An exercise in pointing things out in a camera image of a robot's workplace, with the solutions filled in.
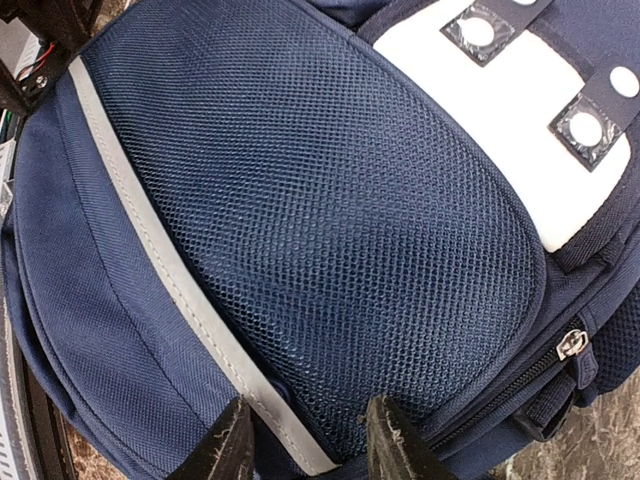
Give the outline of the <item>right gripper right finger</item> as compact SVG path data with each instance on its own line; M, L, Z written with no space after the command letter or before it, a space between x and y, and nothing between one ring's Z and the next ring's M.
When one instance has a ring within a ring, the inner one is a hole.
M370 479L456 479L389 396L380 395L369 401L366 430Z

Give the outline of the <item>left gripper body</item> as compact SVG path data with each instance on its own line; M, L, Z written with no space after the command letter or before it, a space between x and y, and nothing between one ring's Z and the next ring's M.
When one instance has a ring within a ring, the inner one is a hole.
M88 42L100 0L3 1L1 21L16 20L29 35L14 67L1 66L1 107L16 115L30 113L48 82L55 80L71 56Z

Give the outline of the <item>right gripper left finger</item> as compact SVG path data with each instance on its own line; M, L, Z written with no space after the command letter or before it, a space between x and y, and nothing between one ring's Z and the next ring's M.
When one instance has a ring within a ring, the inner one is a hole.
M254 477L255 434L244 397L229 402L200 443L168 480L247 480Z

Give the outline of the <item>navy blue student backpack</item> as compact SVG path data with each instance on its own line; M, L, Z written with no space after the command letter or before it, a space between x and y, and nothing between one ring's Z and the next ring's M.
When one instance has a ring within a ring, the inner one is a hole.
M17 354L130 479L231 400L252 479L370 479L389 396L456 479L639 366L635 1L139 1L1 158Z

